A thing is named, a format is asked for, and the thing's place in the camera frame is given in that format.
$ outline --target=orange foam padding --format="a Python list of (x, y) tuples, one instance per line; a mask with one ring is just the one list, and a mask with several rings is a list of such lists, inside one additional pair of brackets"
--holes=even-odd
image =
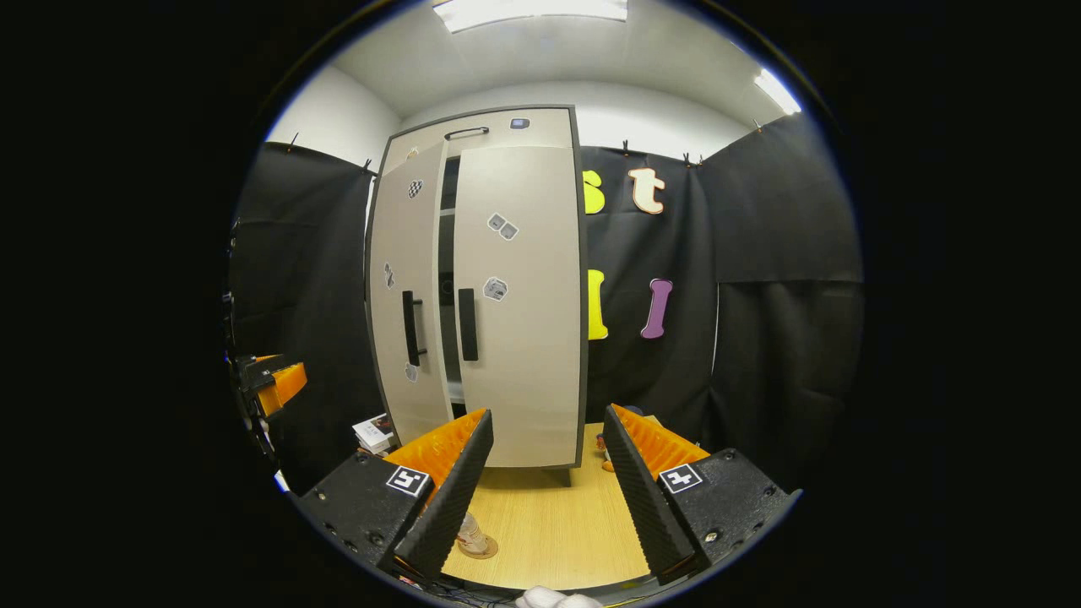
[(650, 475), (656, 479), (662, 471), (668, 471), (673, 466), (699, 461), (709, 455), (709, 452), (695, 446), (691, 441), (668, 431), (664, 426), (644, 419), (637, 413), (612, 404), (619, 422), (627, 429), (630, 439), (635, 441), (638, 453), (642, 454), (645, 466), (650, 470)]
[(259, 404), (263, 406), (263, 414), (269, 417), (280, 410), (307, 383), (308, 375), (304, 372), (304, 364), (296, 364), (295, 366), (273, 372), (273, 384), (263, 388), (258, 393)]
[(436, 487), (428, 494), (430, 503), (446, 480), (446, 476), (451, 474), (451, 467), (457, 462), (458, 454), (466, 447), (466, 441), (472, 435), (473, 428), (477, 428), (477, 422), (482, 415), (484, 410), (479, 409), (448, 422), (398, 448), (383, 460), (431, 475), (431, 481)]

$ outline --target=black door handle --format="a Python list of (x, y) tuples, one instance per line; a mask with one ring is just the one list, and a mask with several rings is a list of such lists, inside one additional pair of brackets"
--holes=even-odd
[(472, 290), (458, 290), (458, 330), (462, 332), (462, 359), (476, 361), (477, 355), (477, 310), (473, 307)]
[(450, 133), (443, 135), (443, 138), (446, 140), (448, 142), (450, 142), (451, 141), (451, 135), (457, 135), (458, 133), (468, 133), (470, 131), (483, 131), (484, 134), (486, 135), (488, 134), (488, 127), (470, 127), (469, 129), (461, 129), (458, 131), (451, 131)]
[(409, 362), (413, 366), (421, 365), (421, 355), (428, 352), (427, 348), (416, 347), (416, 319), (413, 317), (413, 306), (419, 305), (424, 300), (413, 300), (412, 291), (402, 292), (402, 319), (405, 321), (405, 352), (409, 354)]

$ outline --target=box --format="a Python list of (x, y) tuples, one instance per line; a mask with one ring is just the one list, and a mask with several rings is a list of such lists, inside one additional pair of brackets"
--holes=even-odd
[(360, 445), (372, 453), (389, 449), (395, 436), (390, 431), (390, 419), (385, 413), (353, 424), (352, 432)]

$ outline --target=yellow letter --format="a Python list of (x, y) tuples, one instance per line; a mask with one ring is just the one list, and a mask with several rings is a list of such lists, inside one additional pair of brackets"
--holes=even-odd
[(590, 269), (589, 273), (589, 340), (608, 338), (608, 328), (601, 318), (601, 283), (604, 273)]
[(586, 188), (586, 214), (593, 214), (604, 209), (604, 193), (597, 189), (601, 185), (601, 176), (596, 171), (583, 171), (582, 181)]

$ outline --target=top handle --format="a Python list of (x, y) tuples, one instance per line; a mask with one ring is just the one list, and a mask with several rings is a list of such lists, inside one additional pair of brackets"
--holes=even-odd
[(459, 131), (451, 131), (450, 133), (443, 135), (443, 138), (448, 142), (451, 141), (451, 135), (457, 135), (458, 133), (468, 133), (470, 131), (482, 131), (484, 135), (488, 134), (488, 127), (472, 127), (469, 129), (462, 129)]

